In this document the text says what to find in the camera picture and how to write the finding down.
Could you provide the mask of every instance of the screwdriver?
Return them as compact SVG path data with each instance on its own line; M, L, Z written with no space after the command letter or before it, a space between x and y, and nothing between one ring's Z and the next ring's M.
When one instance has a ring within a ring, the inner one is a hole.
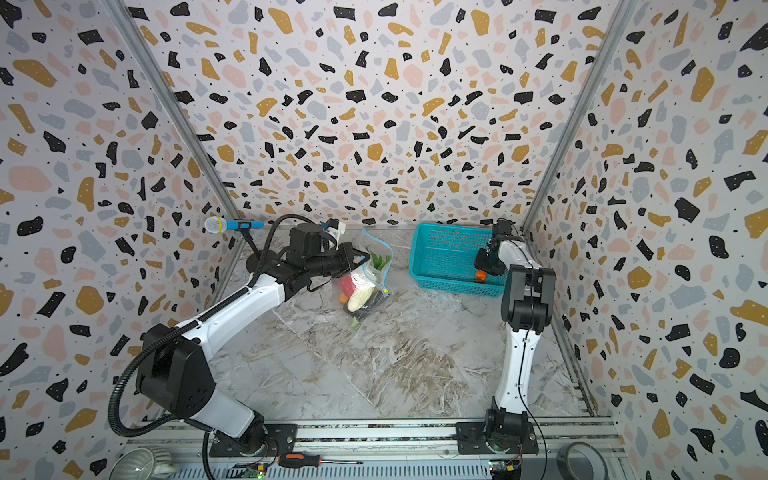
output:
M347 460L322 460L320 455L304 455L303 453L286 453L280 456L277 464L284 468L319 467L320 463L341 463L344 465L362 465L362 462Z

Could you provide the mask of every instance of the orange and black screwdriver handle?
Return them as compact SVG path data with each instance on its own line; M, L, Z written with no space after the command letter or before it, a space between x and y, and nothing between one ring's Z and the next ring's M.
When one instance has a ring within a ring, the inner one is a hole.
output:
M284 453L277 460L283 468L319 467L320 455L304 455L303 453Z

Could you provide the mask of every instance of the roll of tape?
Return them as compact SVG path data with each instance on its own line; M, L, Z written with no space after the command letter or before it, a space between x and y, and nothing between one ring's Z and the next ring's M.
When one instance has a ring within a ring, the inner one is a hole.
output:
M573 442L558 451L558 471L564 480L607 480L608 467L603 455L592 445ZM591 476L587 465L591 466Z

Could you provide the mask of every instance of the white ceramic cup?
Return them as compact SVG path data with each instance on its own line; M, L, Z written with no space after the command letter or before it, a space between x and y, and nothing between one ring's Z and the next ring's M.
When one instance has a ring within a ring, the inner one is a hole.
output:
M178 471L168 450L148 445L120 457L109 473L109 480L163 479Z

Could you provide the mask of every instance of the microphone head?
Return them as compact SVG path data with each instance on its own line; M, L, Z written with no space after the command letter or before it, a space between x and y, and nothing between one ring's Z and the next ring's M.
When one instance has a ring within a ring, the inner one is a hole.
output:
M205 220L205 230L211 233L221 233L227 228L227 221L219 217L208 217Z

